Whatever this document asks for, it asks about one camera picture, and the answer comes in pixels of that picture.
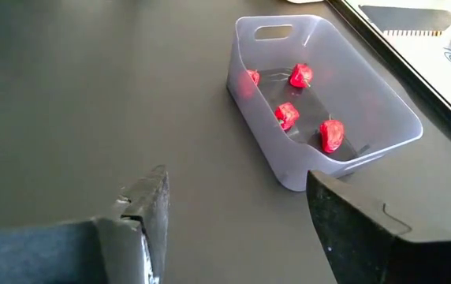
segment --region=translucent plastic container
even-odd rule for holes
[[[262,27],[289,26],[279,39],[256,39]],[[307,63],[311,87],[287,79]],[[246,70],[261,74],[256,86]],[[304,191],[308,170],[336,178],[422,136],[420,120],[352,45],[317,16],[243,17],[236,23],[227,87],[277,179]],[[287,133],[274,110],[291,102],[300,119]],[[319,126],[332,117],[345,125],[345,141],[333,154],[321,149]]]

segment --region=plastic bin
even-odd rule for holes
[[[285,38],[255,38],[259,28],[276,26],[292,31]],[[296,90],[287,83],[296,63],[313,69],[310,88]],[[261,73],[259,86],[247,69]],[[329,21],[317,16],[239,19],[227,87],[277,179],[293,191],[305,190],[308,170],[339,178],[423,133],[413,111]],[[274,110],[287,101],[301,117],[286,133]],[[318,129],[329,116],[345,125],[342,153],[321,150]]]

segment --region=gray table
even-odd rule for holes
[[[451,205],[451,135],[326,4],[7,3],[0,4],[0,228],[98,214],[120,187],[165,163],[167,283],[333,283],[305,195],[276,182],[225,88],[235,20],[287,13],[333,22],[424,125],[420,141],[348,182],[400,204],[405,218],[451,218],[438,206],[441,194]],[[421,200],[430,201],[423,211]]]

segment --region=table surface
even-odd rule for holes
[[[165,163],[166,282],[334,283],[305,195],[277,183],[226,91],[235,20],[298,13],[334,23],[424,126],[346,181],[451,224],[449,130],[326,3],[33,0],[0,2],[0,228],[98,214]]]

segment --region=red object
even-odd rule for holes
[[[345,138],[345,126],[341,121],[328,120],[320,125],[322,134],[322,148],[324,152],[332,153],[343,143]]]
[[[290,84],[296,88],[306,88],[313,80],[313,71],[306,64],[296,64],[290,75]]]
[[[291,103],[284,103],[277,107],[274,116],[280,122],[283,130],[289,130],[296,124],[296,120],[299,119],[299,111]]]
[[[254,81],[255,86],[259,85],[260,81],[260,74],[257,72],[257,70],[247,70],[248,75],[251,77],[251,79]]]

